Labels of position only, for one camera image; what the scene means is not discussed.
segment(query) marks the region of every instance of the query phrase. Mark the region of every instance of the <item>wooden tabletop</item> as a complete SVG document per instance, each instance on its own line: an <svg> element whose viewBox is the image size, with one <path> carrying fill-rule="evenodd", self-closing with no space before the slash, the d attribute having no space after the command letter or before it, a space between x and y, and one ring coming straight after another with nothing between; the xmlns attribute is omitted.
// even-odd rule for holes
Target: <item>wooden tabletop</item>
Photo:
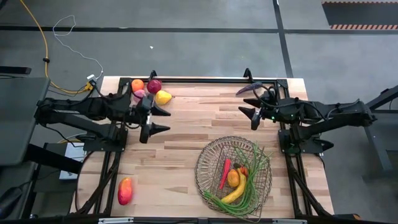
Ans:
<svg viewBox="0 0 398 224"><path fill-rule="evenodd" d="M101 92L116 93L120 77L104 77ZM288 79L291 97L307 100L304 81ZM134 180L134 198L129 205L118 203L116 186L112 216L135 217L227 217L210 210L197 192L194 167L201 150L209 142L224 136L241 136L274 152L271 158L272 189L263 206L262 218L290 218L294 216L286 162L279 150L279 123L261 121L257 131L250 129L250 120L238 110L247 106L235 93L245 84L164 83L162 89L175 98L163 109L171 117L153 117L157 124L171 130L152 136L147 144L139 142L139 129L130 130L126 151L122 154L118 181L124 177ZM103 152L95 152L83 166L78 181L78 202L82 206L98 185ZM314 155L303 154L308 188L324 208L333 213L328 184L322 162ZM298 190L300 208L303 198ZM108 188L103 195L102 209Z"/></svg>

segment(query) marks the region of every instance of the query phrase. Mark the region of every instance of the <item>round wire basket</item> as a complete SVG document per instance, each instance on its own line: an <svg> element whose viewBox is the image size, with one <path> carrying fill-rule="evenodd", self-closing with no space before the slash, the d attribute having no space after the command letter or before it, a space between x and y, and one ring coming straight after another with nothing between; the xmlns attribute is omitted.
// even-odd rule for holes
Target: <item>round wire basket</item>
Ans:
<svg viewBox="0 0 398 224"><path fill-rule="evenodd" d="M196 185L203 201L211 209L232 216L235 215L220 209L211 200L207 199L204 196L204 192L207 191L218 198L223 198L234 190L228 185L228 183L225 183L222 189L219 188L223 175L225 160L231 160L231 165L229 167L230 170L234 169L234 163L242 164L239 156L234 150L234 147L240 148L249 162L253 160L254 147L257 147L256 144L238 136L227 136L209 143L199 155L195 168ZM248 209L245 211L246 215L238 217L250 222L253 222L253 218L254 222L258 222L260 220L262 205L266 202L272 185L272 175L269 158L264 154L262 150L257 151L258 152L256 153L256 159L265 160L264 166L260 167L259 171L253 179L253 184L255 186L258 198L251 198L249 201ZM241 197L236 199L232 204L236 205L240 201Z"/></svg>

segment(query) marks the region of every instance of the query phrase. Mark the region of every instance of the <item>concrete floor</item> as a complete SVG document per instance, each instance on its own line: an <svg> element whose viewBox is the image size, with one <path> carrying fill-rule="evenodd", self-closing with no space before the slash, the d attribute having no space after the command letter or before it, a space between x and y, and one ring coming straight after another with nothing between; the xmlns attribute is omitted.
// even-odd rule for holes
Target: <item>concrete floor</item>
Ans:
<svg viewBox="0 0 398 224"><path fill-rule="evenodd" d="M43 26L76 15L78 26L276 29L272 0L26 0ZM279 0L285 29L329 29L320 0ZM18 1L0 11L0 25L33 26ZM72 25L64 21L62 25ZM62 47L51 32L52 80L77 89L85 77L98 74L95 62ZM97 58L105 75L240 77L249 67L256 77L286 77L278 34L80 32L62 40ZM293 75L304 78L310 100L324 103L369 101L398 84L398 35L286 35ZM0 31L0 64L32 68L44 75L44 46L38 32ZM50 97L67 98L49 93ZM398 108L398 101L392 103ZM54 125L65 136L81 131ZM365 220L398 223L398 193L392 182L365 184L362 175L377 164L363 128L323 134L335 143L325 153L326 176L335 213L357 213ZM37 127L34 144L60 140ZM51 212L54 203L43 214Z"/></svg>

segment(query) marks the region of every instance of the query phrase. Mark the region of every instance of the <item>cable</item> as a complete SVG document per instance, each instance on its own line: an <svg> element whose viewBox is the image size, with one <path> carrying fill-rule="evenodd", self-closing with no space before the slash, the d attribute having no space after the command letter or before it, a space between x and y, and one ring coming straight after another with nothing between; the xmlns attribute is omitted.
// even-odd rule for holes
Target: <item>cable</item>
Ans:
<svg viewBox="0 0 398 224"><path fill-rule="evenodd" d="M132 127L132 126L130 126L130 125L127 124L127 123L125 123L125 125L126 125L126 127L128 127L129 129L137 129L137 128L141 127L140 124L138 124L136 127Z"/></svg>
<svg viewBox="0 0 398 224"><path fill-rule="evenodd" d="M82 86L80 89L78 89L78 90L76 91L76 93L73 94L73 95L68 95L68 94L64 94L64 93L59 93L59 92L53 91L53 90L49 90L49 91L52 92L52 93L56 93L56 94L58 94L58 95L62 95L62 96L75 97L75 96L77 96L77 94L78 94L77 92L80 91L80 90L82 90L82 89L84 89L84 87L86 87L86 85L84 85L84 86Z"/></svg>
<svg viewBox="0 0 398 224"><path fill-rule="evenodd" d="M275 95L274 95L274 100L276 101L276 100L277 100L277 97L278 97L278 91L277 91L277 90L275 89L275 87L273 87L273 86L270 86L269 89L273 89L273 90L274 90L274 93L275 93Z"/></svg>
<svg viewBox="0 0 398 224"><path fill-rule="evenodd" d="M57 33L55 32L56 26L57 26L62 20L68 19L69 17L72 17L72 18L73 18L73 26L72 26L72 28L70 28L70 31L69 31L67 34L57 34ZM68 45L64 44L64 43L58 38L58 37L65 37L65 36L69 35L69 34L72 32L72 30L73 30L73 28L74 28L75 26L76 26L75 15L69 15L69 16L67 16L67 17L64 17L64 18L60 19L60 20L52 27L52 32L53 32L53 34L54 34L54 37L62 44L62 46L68 48L69 50L71 50L71 51L74 52L74 53L79 54L81 57L83 57L83 58L85 58L85 59L95 61L95 62L101 67L101 73L100 73L100 75L99 75L98 77L95 77L95 78L98 80L99 78L101 78L102 74L104 73L104 68L103 68L102 65L97 61L97 59L84 56L82 53L80 53L80 52L78 52L78 51L76 51L76 50L73 50L71 47L69 47Z"/></svg>
<svg viewBox="0 0 398 224"><path fill-rule="evenodd" d="M36 18L33 16L33 13L30 11L30 9L26 6L24 0L20 0L21 4L25 7L26 11L29 13L29 15L31 16L31 18L33 19L33 21L36 23L37 28L39 28L40 33L42 34L43 37L43 41L44 41L44 47L45 47L45 58L43 58L44 61L44 74L45 76L50 80L50 84L52 86L54 86L55 88L59 89L60 91L63 91L65 93L69 93L69 94L79 94L79 93L83 93L85 91L88 91L87 89L84 90L80 90L80 91L70 91L70 90L66 90L64 88L59 87L58 85L56 85L53 81L51 81L50 77L49 77L49 73L48 73L48 67L49 67L49 47L47 45L47 39L45 38L44 32L42 30L42 27L40 26L39 22L37 22Z"/></svg>
<svg viewBox="0 0 398 224"><path fill-rule="evenodd" d="M270 86L270 88L272 88L275 91L275 95L269 90L269 88L265 87L264 85L261 85L260 87L266 89L269 96L273 97L274 101L276 101L277 93L276 93L276 89L273 86Z"/></svg>
<svg viewBox="0 0 398 224"><path fill-rule="evenodd" d="M36 178L36 179L34 179L34 180L27 181L27 182L25 182L25 183L19 185L18 188L21 188L21 187L24 186L25 184L29 184L29 183L31 183L31 182L33 182L33 181L38 181L38 180L45 179L45 178L49 177L50 175L52 175L52 174L54 174L54 173L56 173L56 172L59 172L59 171L60 171L60 170L57 169L57 170L55 170L55 171L49 172L49 173L48 173L47 175L45 175L44 177Z"/></svg>
<svg viewBox="0 0 398 224"><path fill-rule="evenodd" d="M123 97L126 95L126 93L127 93L127 92L125 92L124 94L121 94L121 95L119 95L119 96L117 96L117 97L109 98L108 96L105 96L105 95L103 95L103 94L101 93L100 89L98 89L98 86L97 86L96 82L91 82L91 83L92 83L91 85L92 85L92 86L94 87L94 89L97 91L97 93L99 94L99 96L102 97L102 98L104 98L105 100L108 100L108 101L120 100L120 99L123 98Z"/></svg>
<svg viewBox="0 0 398 224"><path fill-rule="evenodd" d="M87 156L83 159L83 162L81 163L80 171L79 171L79 173L77 174L77 178L76 178L77 182L76 182L76 190L75 190L75 209L76 209L76 211L79 210L79 208L78 208L79 206L78 206L78 204L77 204L77 200L78 200L77 193L78 193L79 177L80 177L80 174L81 174L81 170L83 169L83 166L85 165L85 162L86 162L87 159L92 155L92 153L93 153L93 151L89 152L89 153L87 154Z"/></svg>
<svg viewBox="0 0 398 224"><path fill-rule="evenodd" d="M345 109L345 108L349 108L350 106L354 106L355 104L357 104L359 102L359 99L357 99L354 103L350 104L350 105L346 105L346 106L342 106L342 107L336 107L333 108L332 110L330 110L326 116L326 120L329 120L329 116L331 115L331 113L337 109L341 110L341 109Z"/></svg>
<svg viewBox="0 0 398 224"><path fill-rule="evenodd" d="M73 138L73 137L76 137L76 136L79 136L79 135L81 135L81 134L87 134L87 133L79 133L79 134L74 134L74 135L71 135L71 136L69 136L69 137L66 137L66 139L70 139L70 138Z"/></svg>
<svg viewBox="0 0 398 224"><path fill-rule="evenodd" d="M81 142L79 139L69 139L69 141L77 142L77 143ZM57 142L57 144L63 144L63 143L66 143L66 142L67 142L66 140L62 139L61 141Z"/></svg>
<svg viewBox="0 0 398 224"><path fill-rule="evenodd" d="M80 100L79 102L76 102L76 103L71 103L71 104L69 104L69 106L76 106L76 105L79 105L80 103L84 103L84 101L86 101L93 94L93 92L94 92L94 89L90 90L90 92L82 100Z"/></svg>
<svg viewBox="0 0 398 224"><path fill-rule="evenodd" d="M61 137L66 140L67 142L69 142L70 144L72 144L73 147L80 147L80 146L75 146L73 142L71 142L69 139L65 138L65 136L58 130L44 126L43 124L40 124L41 126L43 126L44 128L47 128L49 130L55 131L56 133L58 133L59 135L61 135Z"/></svg>
<svg viewBox="0 0 398 224"><path fill-rule="evenodd" d="M388 106L388 109L389 109L389 110L391 110L391 103L392 103L392 101L394 101L394 100L391 100L391 101L390 101L390 105Z"/></svg>

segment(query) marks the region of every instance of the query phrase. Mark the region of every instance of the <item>pear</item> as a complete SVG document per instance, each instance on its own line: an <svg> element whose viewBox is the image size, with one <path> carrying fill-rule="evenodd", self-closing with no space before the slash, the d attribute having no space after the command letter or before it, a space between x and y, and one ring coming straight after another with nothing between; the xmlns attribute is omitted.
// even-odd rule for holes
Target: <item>pear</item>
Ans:
<svg viewBox="0 0 398 224"><path fill-rule="evenodd" d="M155 102L158 105L165 105L172 99L172 95L164 90L159 90L155 96Z"/></svg>

